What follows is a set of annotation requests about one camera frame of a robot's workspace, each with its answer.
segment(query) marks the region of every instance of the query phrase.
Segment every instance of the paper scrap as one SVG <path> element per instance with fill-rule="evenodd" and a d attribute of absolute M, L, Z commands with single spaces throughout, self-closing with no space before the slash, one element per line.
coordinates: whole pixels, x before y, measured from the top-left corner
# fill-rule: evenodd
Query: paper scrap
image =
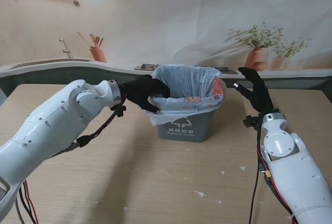
<path fill-rule="evenodd" d="M 196 190 L 195 190 L 195 192 L 196 192 L 201 198 L 208 196 L 208 194 L 204 194 L 203 192 L 198 192 L 198 191 L 196 191 Z"/>

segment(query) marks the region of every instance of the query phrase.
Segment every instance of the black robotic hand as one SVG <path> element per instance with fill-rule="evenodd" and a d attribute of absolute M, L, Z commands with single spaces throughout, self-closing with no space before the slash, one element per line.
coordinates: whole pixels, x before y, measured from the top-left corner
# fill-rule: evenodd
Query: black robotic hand
<path fill-rule="evenodd" d="M 150 104 L 147 99 L 152 94 L 162 94 L 165 98 L 170 96 L 170 89 L 158 79 L 152 79 L 151 75 L 126 82 L 121 85 L 127 99 L 137 104 L 142 109 L 156 113 L 159 108 Z"/>
<path fill-rule="evenodd" d="M 259 74 L 255 70 L 247 67 L 239 67 L 239 71 L 247 80 L 253 83 L 253 90 L 250 91 L 238 83 L 235 84 L 236 90 L 251 102 L 251 105 L 256 111 L 260 113 L 272 111 L 274 107 L 268 89 Z"/>

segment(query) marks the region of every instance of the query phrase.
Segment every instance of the wooden table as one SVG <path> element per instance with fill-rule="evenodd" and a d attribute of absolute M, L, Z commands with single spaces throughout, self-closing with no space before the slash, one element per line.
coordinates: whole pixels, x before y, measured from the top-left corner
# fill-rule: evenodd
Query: wooden table
<path fill-rule="evenodd" d="M 17 87 L 0 108 L 0 144 L 61 88 Z M 331 184 L 331 103 L 320 91 L 270 90 L 270 94 L 286 114 L 289 130 L 302 137 Z M 257 166 L 256 132 L 242 120 L 256 113 L 244 97 L 234 89 L 227 91 L 203 143 L 159 139 L 149 117 L 130 102 L 126 106 L 124 117 L 116 118 L 88 146 L 46 161 L 28 178 L 40 224 L 248 222 Z M 85 134 L 94 132 L 109 115 L 104 109 Z M 252 223 L 290 223 L 288 215 L 260 177 Z M 24 219 L 30 223 L 25 213 Z M 3 221 L 9 223 L 19 223 L 14 208 Z"/>

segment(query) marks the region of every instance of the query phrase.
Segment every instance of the trash can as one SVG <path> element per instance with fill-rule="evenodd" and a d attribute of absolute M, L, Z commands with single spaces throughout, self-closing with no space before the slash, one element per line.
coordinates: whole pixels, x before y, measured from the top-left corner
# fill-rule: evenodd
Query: trash can
<path fill-rule="evenodd" d="M 208 136 L 214 112 L 215 110 L 158 125 L 158 135 L 163 139 L 203 142 Z"/>
<path fill-rule="evenodd" d="M 160 111 L 148 113 L 164 139 L 203 142 L 209 133 L 215 111 L 225 96 L 221 72 L 212 67 L 163 65 L 153 78 L 164 82 L 171 91 L 168 99 L 153 96 L 151 103 Z"/>

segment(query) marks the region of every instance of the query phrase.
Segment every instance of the wall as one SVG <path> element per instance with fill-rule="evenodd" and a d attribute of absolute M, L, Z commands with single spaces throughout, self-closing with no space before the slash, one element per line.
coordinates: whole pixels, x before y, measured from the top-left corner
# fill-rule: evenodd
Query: wall
<path fill-rule="evenodd" d="M 72 1 L 0 0 L 0 65 L 65 57 L 59 38 L 74 57 L 91 58 L 80 31 L 104 38 L 110 63 L 236 68 L 249 50 L 234 45 L 234 31 L 265 21 L 283 25 L 288 40 L 312 38 L 291 66 L 332 67 L 332 0 Z"/>

